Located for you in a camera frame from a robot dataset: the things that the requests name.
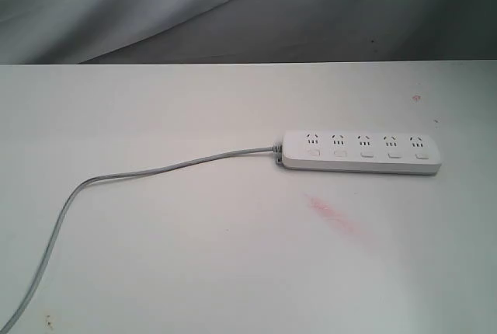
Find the white five-outlet power strip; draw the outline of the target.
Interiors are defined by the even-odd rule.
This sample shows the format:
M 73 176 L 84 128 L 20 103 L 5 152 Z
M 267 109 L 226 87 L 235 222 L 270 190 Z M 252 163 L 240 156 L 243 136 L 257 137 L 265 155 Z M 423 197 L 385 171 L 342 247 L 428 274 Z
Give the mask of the white five-outlet power strip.
M 442 165 L 436 142 L 428 135 L 343 130 L 287 131 L 280 160 L 297 170 L 428 176 Z

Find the grey backdrop cloth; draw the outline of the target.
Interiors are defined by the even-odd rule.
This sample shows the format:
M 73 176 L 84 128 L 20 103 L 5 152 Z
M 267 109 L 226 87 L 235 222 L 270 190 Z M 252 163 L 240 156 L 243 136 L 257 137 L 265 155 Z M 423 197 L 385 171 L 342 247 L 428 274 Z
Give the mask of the grey backdrop cloth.
M 496 0 L 1 0 L 3 64 L 495 56 Z

